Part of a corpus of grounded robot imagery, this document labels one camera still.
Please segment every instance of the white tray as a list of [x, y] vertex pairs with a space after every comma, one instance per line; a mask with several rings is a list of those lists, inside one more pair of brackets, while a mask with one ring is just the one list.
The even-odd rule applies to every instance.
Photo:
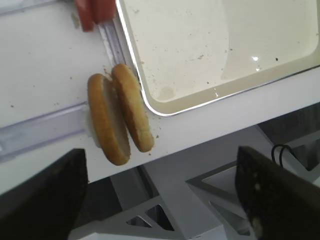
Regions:
[[320, 65], [316, 0], [118, 0], [144, 100], [171, 116]]

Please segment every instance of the red object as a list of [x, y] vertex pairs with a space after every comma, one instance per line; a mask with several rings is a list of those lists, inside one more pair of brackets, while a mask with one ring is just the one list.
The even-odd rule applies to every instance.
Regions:
[[115, 17], [116, 0], [91, 0], [93, 20], [95, 24], [101, 24]]
[[75, 0], [76, 9], [78, 10], [84, 32], [92, 32], [95, 27], [91, 3], [91, 0]]

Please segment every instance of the white countertop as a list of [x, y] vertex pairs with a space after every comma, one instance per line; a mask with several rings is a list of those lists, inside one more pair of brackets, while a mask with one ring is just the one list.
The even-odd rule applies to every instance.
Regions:
[[[58, 10], [65, 11], [57, 5]], [[64, 19], [66, 22], [64, 31], [58, 30], [58, 24], [61, 24], [57, 21], [58, 17], [48, 17], [46, 21], [50, 21], [52, 26], [57, 27], [52, 29], [54, 31], [52, 38], [59, 39], [68, 30], [73, 31], [72, 34], [77, 34], [75, 39], [72, 39], [73, 44], [70, 46], [72, 54], [66, 54], [69, 49], [50, 50], [42, 49], [41, 43], [37, 45], [36, 51], [46, 51], [49, 52], [51, 58], [56, 57], [51, 59], [51, 64], [56, 63], [56, 66], [48, 66], [48, 69], [54, 69], [53, 73], [56, 76], [46, 75], [45, 77], [50, 80], [47, 81], [48, 79], [44, 79], [40, 73], [48, 69], [41, 71], [30, 66], [30, 73], [38, 71], [40, 73], [28, 79], [28, 71], [24, 69], [19, 72], [17, 68], [12, 82], [15, 83], [16, 78], [20, 80], [17, 80], [16, 85], [7, 85], [6, 91], [11, 91], [10, 93], [4, 90], [1, 92], [0, 127], [85, 101], [87, 78], [95, 72], [103, 73], [103, 68], [108, 65], [104, 46], [99, 40], [100, 34], [98, 32], [82, 33], [79, 29], [74, 29], [70, 14], [67, 16]], [[28, 25], [26, 27], [29, 33], [37, 32], [37, 26]], [[27, 37], [24, 36], [20, 42], [26, 44], [28, 43], [26, 39]], [[12, 44], [7, 47], [13, 49], [16, 46]], [[0, 48], [0, 56], [3, 56], [3, 52], [4, 49]], [[6, 64], [6, 67], [13, 71], [11, 64], [14, 59], [20, 57], [23, 61], [27, 61], [28, 56], [29, 53], [24, 55], [16, 52], [6, 61], [0, 57], [0, 63], [2, 67]], [[61, 59], [64, 65], [69, 63], [68, 66], [62, 67]], [[101, 149], [97, 148], [92, 138], [85, 134], [16, 156], [0, 164], [0, 193], [36, 174], [72, 148], [85, 148], [89, 180], [92, 182], [312, 105], [320, 102], [319, 77], [320, 68], [316, 68], [172, 117], [159, 117], [148, 111], [151, 130], [155, 137], [158, 136], [155, 139], [155, 147], [150, 154], [140, 153], [130, 140], [131, 159], [124, 166], [114, 166], [107, 161]]]

